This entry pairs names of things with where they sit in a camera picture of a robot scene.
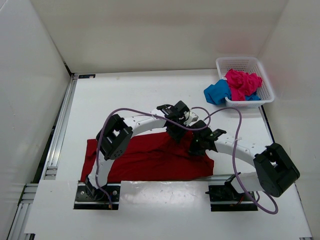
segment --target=blue cloth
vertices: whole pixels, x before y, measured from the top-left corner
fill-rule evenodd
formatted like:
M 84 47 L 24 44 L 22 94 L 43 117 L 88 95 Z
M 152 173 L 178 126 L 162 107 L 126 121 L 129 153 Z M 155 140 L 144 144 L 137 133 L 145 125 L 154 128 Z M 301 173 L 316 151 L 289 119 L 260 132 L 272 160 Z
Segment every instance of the blue cloth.
M 257 91 L 255 91 L 254 93 L 252 93 L 252 95 L 250 95 L 250 96 L 245 96 L 245 100 L 246 100 L 246 101 L 260 101 L 261 98 L 258 97 Z
M 210 85 L 204 91 L 205 100 L 214 105 L 224 104 L 225 97 L 231 100 L 231 91 L 228 83 L 224 79 L 220 79 L 215 85 Z M 250 96 L 245 96 L 246 101 L 260 101 L 257 92 L 254 92 Z

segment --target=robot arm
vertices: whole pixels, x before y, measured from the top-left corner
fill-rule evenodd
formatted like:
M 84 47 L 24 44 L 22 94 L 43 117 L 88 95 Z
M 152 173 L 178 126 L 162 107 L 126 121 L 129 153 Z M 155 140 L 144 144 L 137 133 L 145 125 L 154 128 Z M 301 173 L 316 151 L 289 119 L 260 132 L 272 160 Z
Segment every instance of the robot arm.
M 166 127 L 167 133 L 179 141 L 187 132 L 164 119 L 165 117 L 183 126 L 189 126 L 198 120 L 198 116 L 179 101 L 175 106 L 162 105 L 149 112 L 153 116 L 132 116 L 121 118 L 113 115 L 108 121 L 103 132 L 99 158 L 99 173 L 97 176 L 100 186 L 107 184 L 108 174 L 115 159 L 125 153 L 131 138 L 137 134 L 156 128 Z M 193 129 L 200 129 L 206 124 L 199 120 L 191 126 Z M 226 131 L 217 129 L 212 131 L 209 127 L 203 130 L 193 131 L 193 140 L 190 144 L 191 155 L 204 155 L 206 150 L 228 155 L 233 154 L 234 137 Z M 300 177 L 300 173 L 286 154 L 281 145 L 273 143 L 270 146 L 259 146 L 240 140 L 237 143 L 235 157 L 243 160 L 253 167 L 256 172 L 241 173 L 239 175 L 242 183 L 248 191 L 265 191 L 274 197 L 279 197 L 294 181 Z M 98 186 L 96 185 L 96 164 L 93 165 L 91 173 L 86 178 L 85 184 L 91 196 L 95 198 Z M 243 193 L 237 179 L 233 175 L 225 182 L 233 191 Z
M 206 124 L 200 120 L 193 128 L 201 128 Z M 226 131 L 209 128 L 195 131 L 190 152 L 203 155 L 205 150 L 231 155 L 234 150 L 235 138 Z M 260 146 L 245 140 L 238 140 L 235 157 L 255 167 L 256 172 L 239 175 L 245 188 L 250 191 L 265 191 L 273 197 L 280 197 L 299 177 L 300 173 L 283 147 L 278 143 Z M 231 185 L 239 194 L 243 193 L 239 182 L 233 175 L 225 183 Z

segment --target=white panel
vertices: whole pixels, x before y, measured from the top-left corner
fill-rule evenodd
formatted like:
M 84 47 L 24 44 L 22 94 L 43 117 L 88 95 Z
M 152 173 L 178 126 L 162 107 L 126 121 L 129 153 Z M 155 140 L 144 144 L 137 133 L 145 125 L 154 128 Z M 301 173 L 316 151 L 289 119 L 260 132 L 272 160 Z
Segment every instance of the white panel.
M 311 232 L 320 239 L 320 1 L 290 0 L 260 56 L 276 93 L 265 109 L 275 140 L 296 163 Z
M 217 70 L 177 70 L 97 74 L 95 78 L 78 79 L 73 96 L 69 122 L 60 152 L 59 168 L 56 180 L 78 181 L 85 160 L 87 139 L 94 139 L 105 119 L 117 108 L 133 108 L 151 111 L 163 104 L 176 104 L 182 100 L 187 106 L 205 107 L 214 112 L 219 107 L 206 102 L 204 89 L 219 80 Z M 195 109 L 199 119 L 206 113 Z M 257 145 L 269 145 L 271 140 L 258 108 L 242 109 L 242 127 L 239 137 Z M 122 117 L 135 113 L 122 111 Z M 234 136 L 239 122 L 236 111 L 218 112 L 212 118 L 210 126 L 226 130 Z M 164 128 L 154 129 L 155 133 Z M 229 155 L 209 152 L 215 160 L 215 174 L 233 172 Z M 239 172 L 252 172 L 254 168 L 239 161 Z
M 35 240 L 298 240 L 310 231 L 294 186 L 279 213 L 211 212 L 206 182 L 121 187 L 119 210 L 73 209 L 77 181 L 41 180 L 25 227 Z M 264 194 L 259 201 L 272 203 Z
M 34 176 L 69 81 L 28 0 L 0 9 L 0 239 Z
M 298 240 L 310 237 L 295 186 L 276 199 L 277 215 L 261 210 L 210 212 L 204 182 L 197 181 L 175 182 L 164 187 L 161 183 L 142 186 L 127 182 L 121 187 L 118 211 L 73 210 L 87 139 L 96 137 L 111 111 L 124 107 L 150 111 L 156 106 L 182 100 L 189 107 L 202 106 L 213 112 L 218 107 L 206 102 L 203 90 L 218 80 L 217 70 L 209 69 L 108 73 L 97 74 L 92 79 L 78 79 L 56 180 L 40 182 L 26 233 L 35 233 L 35 240 L 100 240 L 106 236 L 119 240 Z M 201 110 L 194 111 L 199 119 L 206 116 Z M 259 109 L 241 109 L 241 112 L 239 136 L 257 145 L 270 144 Z M 119 114 L 129 117 L 135 113 L 122 111 Z M 212 117 L 210 126 L 234 136 L 238 121 L 235 111 L 221 111 Z M 233 172 L 230 155 L 210 151 L 208 156 L 215 160 L 215 174 Z M 237 161 L 237 166 L 243 173 L 254 169 L 242 161 Z M 262 195 L 260 202 L 273 209 L 268 197 Z
M 73 72 L 212 69 L 257 56 L 287 0 L 32 0 Z

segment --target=red cloth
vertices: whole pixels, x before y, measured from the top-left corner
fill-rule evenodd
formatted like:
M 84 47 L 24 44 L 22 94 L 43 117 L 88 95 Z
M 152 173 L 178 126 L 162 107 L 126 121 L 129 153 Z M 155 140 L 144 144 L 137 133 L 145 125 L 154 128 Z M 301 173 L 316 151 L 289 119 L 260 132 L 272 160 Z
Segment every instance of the red cloth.
M 232 101 L 245 101 L 245 96 L 251 96 L 262 86 L 262 78 L 255 73 L 230 69 L 225 77 L 231 90 Z
M 121 181 L 192 180 L 213 174 L 214 161 L 207 155 L 188 154 L 193 134 L 187 132 L 176 143 L 166 132 L 135 136 L 125 154 L 116 159 L 108 183 Z M 87 140 L 81 182 L 91 172 L 96 160 L 97 141 Z

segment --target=white wall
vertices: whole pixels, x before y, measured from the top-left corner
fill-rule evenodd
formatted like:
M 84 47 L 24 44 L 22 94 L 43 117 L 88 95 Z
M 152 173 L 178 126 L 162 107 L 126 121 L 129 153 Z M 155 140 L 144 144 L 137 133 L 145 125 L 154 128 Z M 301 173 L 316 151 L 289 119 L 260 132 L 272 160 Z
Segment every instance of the white wall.
M 320 239 L 320 1 L 289 0 L 260 59 L 276 93 L 265 106 L 271 130 L 300 170 L 296 185 Z
M 258 56 L 288 0 L 31 0 L 72 72 L 211 69 Z
M 35 174 L 69 75 L 29 0 L 0 0 L 0 239 Z

